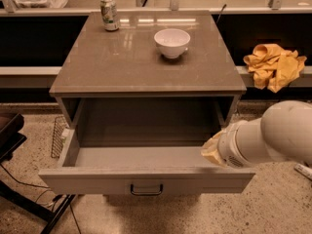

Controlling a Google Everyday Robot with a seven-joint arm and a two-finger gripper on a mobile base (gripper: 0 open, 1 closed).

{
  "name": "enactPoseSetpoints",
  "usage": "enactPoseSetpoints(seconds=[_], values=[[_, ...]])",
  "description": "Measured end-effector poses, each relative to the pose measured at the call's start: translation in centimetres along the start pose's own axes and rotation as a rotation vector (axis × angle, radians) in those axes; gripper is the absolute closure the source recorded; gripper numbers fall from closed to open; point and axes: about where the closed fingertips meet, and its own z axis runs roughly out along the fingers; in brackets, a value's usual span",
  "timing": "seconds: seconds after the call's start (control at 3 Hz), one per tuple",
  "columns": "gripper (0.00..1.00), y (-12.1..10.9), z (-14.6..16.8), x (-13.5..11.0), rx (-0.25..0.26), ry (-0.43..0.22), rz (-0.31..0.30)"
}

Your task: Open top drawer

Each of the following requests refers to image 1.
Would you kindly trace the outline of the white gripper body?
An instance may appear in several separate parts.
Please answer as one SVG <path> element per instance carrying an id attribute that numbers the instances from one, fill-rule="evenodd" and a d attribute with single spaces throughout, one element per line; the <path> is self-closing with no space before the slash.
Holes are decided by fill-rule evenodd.
<path id="1" fill-rule="evenodd" d="M 223 130 L 217 150 L 225 163 L 236 169 L 257 164 L 260 154 L 260 121 L 241 120 Z"/>

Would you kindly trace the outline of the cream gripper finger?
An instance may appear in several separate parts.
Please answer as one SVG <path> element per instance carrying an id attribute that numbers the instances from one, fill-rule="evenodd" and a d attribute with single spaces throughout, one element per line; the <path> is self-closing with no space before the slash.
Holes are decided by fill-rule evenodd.
<path id="1" fill-rule="evenodd" d="M 207 140 L 202 146 L 201 155 L 211 163 L 221 167 L 225 167 L 226 163 L 222 159 L 217 149 L 217 144 L 222 134 L 223 131 L 220 131 L 212 136 L 209 140 Z"/>

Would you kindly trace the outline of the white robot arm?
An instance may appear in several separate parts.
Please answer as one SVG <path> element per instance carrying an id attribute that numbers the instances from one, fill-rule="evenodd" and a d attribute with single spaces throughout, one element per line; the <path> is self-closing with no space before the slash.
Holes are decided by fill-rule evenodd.
<path id="1" fill-rule="evenodd" d="M 255 120 L 230 124 L 211 137 L 201 154 L 213 164 L 236 169 L 270 162 L 312 164 L 312 105 L 286 100 Z"/>

